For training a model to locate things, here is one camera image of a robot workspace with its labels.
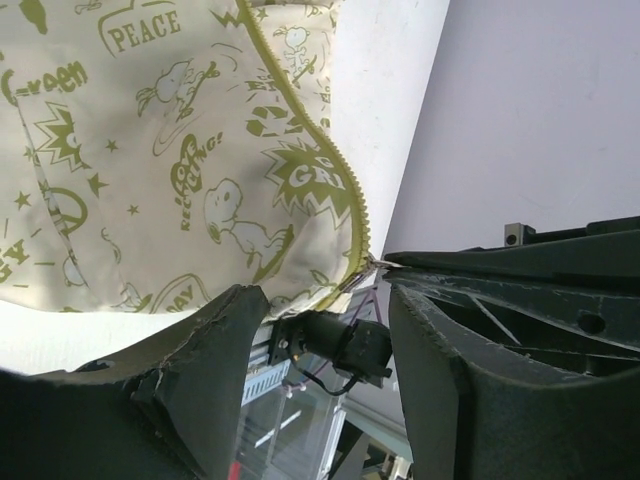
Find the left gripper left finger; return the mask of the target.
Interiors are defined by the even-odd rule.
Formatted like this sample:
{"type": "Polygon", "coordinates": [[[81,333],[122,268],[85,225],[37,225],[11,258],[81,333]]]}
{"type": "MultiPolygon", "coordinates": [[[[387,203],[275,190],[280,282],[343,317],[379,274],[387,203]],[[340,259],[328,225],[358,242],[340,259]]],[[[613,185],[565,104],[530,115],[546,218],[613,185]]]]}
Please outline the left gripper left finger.
{"type": "Polygon", "coordinates": [[[225,479],[254,337],[269,309],[230,287],[73,371],[1,374],[5,479],[225,479]]]}

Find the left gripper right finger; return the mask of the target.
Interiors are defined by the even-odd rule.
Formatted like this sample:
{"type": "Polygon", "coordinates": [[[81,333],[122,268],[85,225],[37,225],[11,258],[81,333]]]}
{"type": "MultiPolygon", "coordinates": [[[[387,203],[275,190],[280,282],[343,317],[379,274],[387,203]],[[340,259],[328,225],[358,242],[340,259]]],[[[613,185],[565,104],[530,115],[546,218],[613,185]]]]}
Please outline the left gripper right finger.
{"type": "Polygon", "coordinates": [[[418,479],[635,479],[639,369],[573,372],[489,341],[395,286],[389,321],[418,479]]]}

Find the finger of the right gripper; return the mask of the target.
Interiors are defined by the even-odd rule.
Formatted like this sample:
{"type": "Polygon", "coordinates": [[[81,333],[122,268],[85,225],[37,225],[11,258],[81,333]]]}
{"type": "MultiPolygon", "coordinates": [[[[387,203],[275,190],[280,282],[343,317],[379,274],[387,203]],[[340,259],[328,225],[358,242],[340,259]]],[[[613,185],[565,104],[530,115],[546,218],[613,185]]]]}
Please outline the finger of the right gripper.
{"type": "Polygon", "coordinates": [[[395,272],[389,281],[434,307],[437,330],[460,351],[476,352],[454,328],[573,376],[639,366],[636,295],[421,272],[395,272]]]}
{"type": "Polygon", "coordinates": [[[521,245],[457,252],[393,252],[387,262],[425,272],[471,274],[563,285],[637,285],[639,218],[537,233],[521,245]]]}

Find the cream green printed jacket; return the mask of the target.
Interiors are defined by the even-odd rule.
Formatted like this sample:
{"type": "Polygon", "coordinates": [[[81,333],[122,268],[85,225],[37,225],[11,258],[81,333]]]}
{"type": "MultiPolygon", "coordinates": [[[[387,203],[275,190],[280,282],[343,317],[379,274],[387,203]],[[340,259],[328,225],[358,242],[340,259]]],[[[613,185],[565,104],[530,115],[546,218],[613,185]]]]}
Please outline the cream green printed jacket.
{"type": "Polygon", "coordinates": [[[234,284],[341,312],[368,265],[331,140],[338,1],[5,1],[1,298],[165,314],[234,284]]]}

